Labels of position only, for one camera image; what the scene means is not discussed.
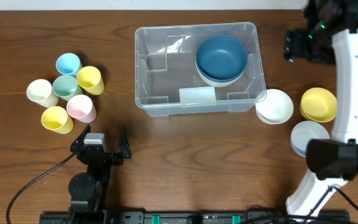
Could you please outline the beige large bowl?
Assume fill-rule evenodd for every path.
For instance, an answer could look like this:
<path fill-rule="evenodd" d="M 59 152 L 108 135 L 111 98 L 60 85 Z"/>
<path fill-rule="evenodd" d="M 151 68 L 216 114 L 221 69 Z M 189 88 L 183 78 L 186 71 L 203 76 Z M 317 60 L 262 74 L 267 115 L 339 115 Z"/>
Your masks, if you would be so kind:
<path fill-rule="evenodd" d="M 207 84 L 211 85 L 211 86 L 214 86 L 214 87 L 225 87 L 225 86 L 229 86 L 231 85 L 232 83 L 234 83 L 235 81 L 237 81 L 238 79 L 240 79 L 240 77 L 242 75 L 239 75 L 237 78 L 234 78 L 232 80 L 229 80 L 229 81 L 223 81 L 223 82 L 219 82 L 219 81 L 214 81 L 214 80 L 211 80 L 209 79 L 205 74 L 203 74 L 202 71 L 198 70 L 198 73 L 199 73 L 199 76 L 200 78 Z"/>

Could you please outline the white small bowl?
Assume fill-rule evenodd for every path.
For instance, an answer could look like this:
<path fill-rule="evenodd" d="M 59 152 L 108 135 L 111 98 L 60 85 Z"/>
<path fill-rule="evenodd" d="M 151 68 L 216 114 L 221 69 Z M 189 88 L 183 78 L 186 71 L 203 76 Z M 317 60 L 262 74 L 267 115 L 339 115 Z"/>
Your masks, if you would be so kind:
<path fill-rule="evenodd" d="M 257 117 L 266 124 L 282 124 L 293 115 L 292 99 L 278 89 L 269 89 L 262 101 L 255 105 Z"/>

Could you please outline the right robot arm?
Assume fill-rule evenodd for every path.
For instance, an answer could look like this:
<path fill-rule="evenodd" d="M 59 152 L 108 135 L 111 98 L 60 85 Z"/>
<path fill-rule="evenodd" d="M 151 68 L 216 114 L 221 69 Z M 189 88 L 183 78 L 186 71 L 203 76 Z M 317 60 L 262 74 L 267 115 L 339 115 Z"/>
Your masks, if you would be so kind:
<path fill-rule="evenodd" d="M 319 211 L 329 198 L 358 175 L 358 0 L 309 0 L 305 29 L 287 32 L 284 59 L 330 63 L 337 71 L 337 112 L 331 139 L 312 139 L 308 169 L 287 198 L 287 218 L 329 223 Z"/>

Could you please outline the dark blue bowl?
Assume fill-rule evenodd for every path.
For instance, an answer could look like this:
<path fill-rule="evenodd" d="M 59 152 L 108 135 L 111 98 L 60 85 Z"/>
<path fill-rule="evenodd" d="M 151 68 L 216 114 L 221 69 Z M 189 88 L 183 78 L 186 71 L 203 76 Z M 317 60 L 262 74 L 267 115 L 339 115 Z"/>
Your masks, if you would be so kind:
<path fill-rule="evenodd" d="M 230 35 L 216 35 L 198 47 L 195 63 L 207 76 L 232 78 L 246 68 L 248 51 L 244 44 Z"/>
<path fill-rule="evenodd" d="M 237 80 L 239 77 L 241 77 L 243 75 L 243 73 L 246 70 L 246 69 L 243 69 L 243 71 L 241 71 L 239 74 L 235 75 L 232 78 L 217 79 L 217 78 L 212 78 L 210 76 L 207 76 L 206 72 L 204 72 L 197 63 L 195 63 L 195 65 L 196 65 L 196 69 L 197 69 L 198 73 L 201 75 L 201 77 L 203 77 L 211 82 L 216 82 L 216 83 L 228 83 L 228 82 Z"/>

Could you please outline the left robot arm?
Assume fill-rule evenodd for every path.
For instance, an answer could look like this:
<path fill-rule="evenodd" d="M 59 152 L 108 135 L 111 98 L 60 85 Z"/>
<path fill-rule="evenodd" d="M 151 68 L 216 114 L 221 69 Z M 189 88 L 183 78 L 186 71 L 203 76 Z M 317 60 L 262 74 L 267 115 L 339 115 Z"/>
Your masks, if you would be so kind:
<path fill-rule="evenodd" d="M 105 135 L 92 133 L 90 125 L 73 141 L 70 151 L 87 166 L 87 170 L 70 180 L 68 191 L 71 195 L 71 209 L 85 212 L 101 210 L 111 167 L 121 166 L 125 159 L 132 157 L 125 129 L 119 136 L 118 148 L 118 152 L 107 152 Z"/>

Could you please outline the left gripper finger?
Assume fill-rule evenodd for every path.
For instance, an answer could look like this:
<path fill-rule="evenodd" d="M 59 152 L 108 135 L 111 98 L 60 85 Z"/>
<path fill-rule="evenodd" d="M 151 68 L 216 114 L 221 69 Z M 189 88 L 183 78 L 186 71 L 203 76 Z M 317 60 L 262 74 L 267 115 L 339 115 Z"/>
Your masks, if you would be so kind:
<path fill-rule="evenodd" d="M 84 140 L 88 133 L 91 131 L 91 126 L 89 124 L 86 125 L 82 133 L 73 141 L 73 143 L 70 146 L 70 151 L 72 153 L 80 153 L 83 149 Z"/>
<path fill-rule="evenodd" d="M 123 159 L 130 159 L 132 157 L 132 151 L 127 140 L 126 128 L 124 126 L 122 127 L 119 138 L 119 150 Z"/>

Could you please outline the yellow small bowl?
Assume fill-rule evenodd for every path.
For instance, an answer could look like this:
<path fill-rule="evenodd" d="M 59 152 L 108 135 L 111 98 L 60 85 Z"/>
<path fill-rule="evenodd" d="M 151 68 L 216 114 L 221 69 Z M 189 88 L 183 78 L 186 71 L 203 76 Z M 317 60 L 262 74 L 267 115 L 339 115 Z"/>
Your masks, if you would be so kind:
<path fill-rule="evenodd" d="M 337 115 L 337 99 L 327 89 L 316 87 L 305 91 L 300 101 L 301 115 L 310 121 L 327 123 Z"/>

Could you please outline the light grey small bowl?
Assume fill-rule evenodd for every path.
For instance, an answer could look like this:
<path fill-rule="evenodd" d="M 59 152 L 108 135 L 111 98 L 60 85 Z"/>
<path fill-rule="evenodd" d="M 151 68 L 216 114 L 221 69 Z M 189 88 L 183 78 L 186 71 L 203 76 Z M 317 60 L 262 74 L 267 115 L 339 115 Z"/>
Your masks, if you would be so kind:
<path fill-rule="evenodd" d="M 291 131 L 290 146 L 297 155 L 306 157 L 306 148 L 311 139 L 330 139 L 330 136 L 319 123 L 302 121 Z"/>

